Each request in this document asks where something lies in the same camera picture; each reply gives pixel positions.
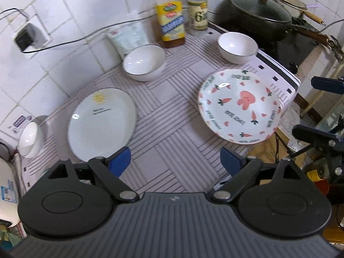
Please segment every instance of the rice cooker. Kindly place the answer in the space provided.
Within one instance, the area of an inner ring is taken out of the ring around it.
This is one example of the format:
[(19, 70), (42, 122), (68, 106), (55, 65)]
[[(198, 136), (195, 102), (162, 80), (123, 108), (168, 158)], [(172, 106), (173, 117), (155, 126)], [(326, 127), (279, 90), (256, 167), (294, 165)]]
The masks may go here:
[(13, 227), (20, 222), (18, 190), (10, 165), (0, 158), (0, 225)]

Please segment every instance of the small white bowl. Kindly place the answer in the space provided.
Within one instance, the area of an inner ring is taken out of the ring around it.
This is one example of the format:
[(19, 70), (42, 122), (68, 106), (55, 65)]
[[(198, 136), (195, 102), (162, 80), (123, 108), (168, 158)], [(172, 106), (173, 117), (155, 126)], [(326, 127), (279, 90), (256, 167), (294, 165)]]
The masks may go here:
[(34, 158), (41, 151), (43, 144), (42, 130), (36, 122), (30, 122), (20, 135), (18, 152), (25, 158)]
[(258, 53), (257, 43), (249, 36), (237, 32), (222, 34), (217, 43), (222, 57), (234, 64), (250, 62)]
[(123, 60), (126, 74), (137, 81), (149, 81), (159, 77), (165, 68), (165, 50), (157, 45), (135, 48)]

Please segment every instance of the pot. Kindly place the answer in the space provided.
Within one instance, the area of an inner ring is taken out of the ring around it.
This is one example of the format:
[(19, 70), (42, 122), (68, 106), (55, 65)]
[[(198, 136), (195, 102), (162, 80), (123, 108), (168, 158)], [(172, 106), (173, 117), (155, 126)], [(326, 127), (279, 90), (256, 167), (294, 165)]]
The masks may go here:
[(230, 0), (229, 8), (233, 22), (268, 42), (283, 40), (290, 29), (322, 44), (328, 39), (306, 27), (293, 25), (290, 13), (273, 0)]
[(290, 13), (292, 17), (299, 18), (305, 15), (308, 18), (312, 19), (313, 21), (326, 26), (326, 23), (322, 20), (322, 18), (307, 11), (307, 6), (300, 0), (276, 0), (276, 1), (279, 5), (284, 7)]

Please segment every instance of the black cooktop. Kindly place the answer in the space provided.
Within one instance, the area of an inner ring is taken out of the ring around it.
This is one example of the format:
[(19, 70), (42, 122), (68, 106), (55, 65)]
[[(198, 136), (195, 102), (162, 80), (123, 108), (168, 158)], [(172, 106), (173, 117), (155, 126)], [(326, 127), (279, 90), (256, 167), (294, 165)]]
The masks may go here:
[[(301, 25), (300, 21), (294, 20), (293, 23)], [(315, 30), (314, 27), (305, 21), (302, 22), (302, 25)], [(257, 42), (260, 50), (290, 70), (293, 74), (297, 73), (298, 66), (302, 64), (317, 45), (312, 39), (302, 36), (294, 30), (288, 31), (286, 38), (282, 41), (268, 42), (264, 38), (254, 35), (230, 21), (221, 23), (219, 26), (230, 32), (239, 32), (250, 36)]]

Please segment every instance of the plate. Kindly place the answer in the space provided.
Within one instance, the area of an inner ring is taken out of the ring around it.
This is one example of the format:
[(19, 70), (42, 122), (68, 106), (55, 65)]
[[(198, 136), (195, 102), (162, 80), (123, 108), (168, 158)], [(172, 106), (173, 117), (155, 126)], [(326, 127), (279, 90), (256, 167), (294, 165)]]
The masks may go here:
[(76, 157), (87, 162), (110, 157), (126, 146), (135, 129), (137, 110), (121, 89), (105, 88), (87, 96), (69, 121), (68, 143)]
[(238, 69), (222, 70), (207, 78), (198, 93), (198, 106), (215, 134), (238, 144), (268, 139), (282, 112), (277, 95), (265, 80)]

